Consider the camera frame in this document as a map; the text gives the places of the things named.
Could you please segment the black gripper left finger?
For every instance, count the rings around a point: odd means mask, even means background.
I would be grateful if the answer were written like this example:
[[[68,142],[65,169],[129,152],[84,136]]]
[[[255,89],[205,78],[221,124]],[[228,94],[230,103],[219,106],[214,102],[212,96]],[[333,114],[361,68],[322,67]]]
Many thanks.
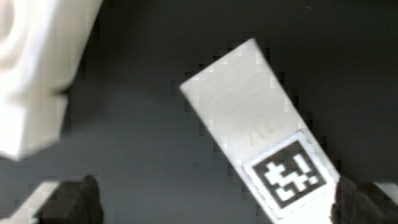
[[[104,224],[100,184],[88,175],[79,181],[45,181],[13,216],[11,224]]]

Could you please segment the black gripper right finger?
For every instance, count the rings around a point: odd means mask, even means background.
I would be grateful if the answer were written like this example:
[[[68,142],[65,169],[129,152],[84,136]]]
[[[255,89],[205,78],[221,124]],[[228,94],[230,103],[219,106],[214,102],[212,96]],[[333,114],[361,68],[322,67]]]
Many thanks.
[[[340,178],[331,208],[333,224],[398,224],[398,184],[356,183]]]

